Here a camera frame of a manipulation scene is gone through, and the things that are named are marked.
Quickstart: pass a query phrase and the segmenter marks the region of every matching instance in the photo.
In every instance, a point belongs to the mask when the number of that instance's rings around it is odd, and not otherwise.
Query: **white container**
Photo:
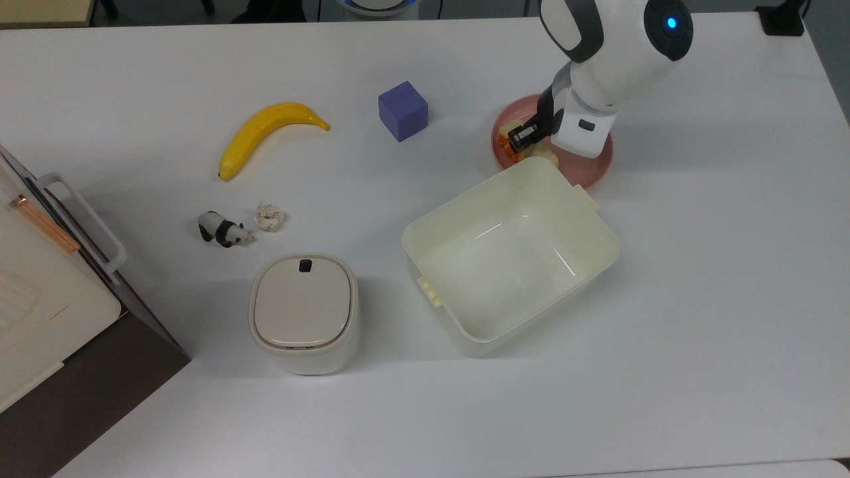
[[[254,279],[248,314],[254,341],[292,373],[336,372],[360,342],[357,281],[329,255],[290,254],[267,263]]]
[[[596,204],[529,157],[409,225],[414,283],[457,348],[482,356],[576,296],[620,255]]]

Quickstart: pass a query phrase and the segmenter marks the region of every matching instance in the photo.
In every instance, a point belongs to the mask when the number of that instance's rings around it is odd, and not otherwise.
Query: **black stand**
[[[801,37],[806,30],[800,18],[804,3],[805,0],[786,0],[778,7],[756,7],[764,32],[771,37]]]

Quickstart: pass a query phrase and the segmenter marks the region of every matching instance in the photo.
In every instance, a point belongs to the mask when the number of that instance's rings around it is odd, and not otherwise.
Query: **white table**
[[[487,359],[407,276],[413,220],[497,173],[489,133],[564,63],[538,20],[0,31],[0,141],[58,170],[125,242],[124,275],[194,361],[62,476],[533,476],[850,455],[850,131],[808,37],[694,16],[694,46],[614,128],[590,192],[622,255],[560,317]],[[396,143],[377,96],[431,123]],[[216,178],[253,112],[269,137]],[[195,217],[249,222],[247,248]],[[247,332],[254,275],[330,253],[360,282],[354,363],[304,378]]]

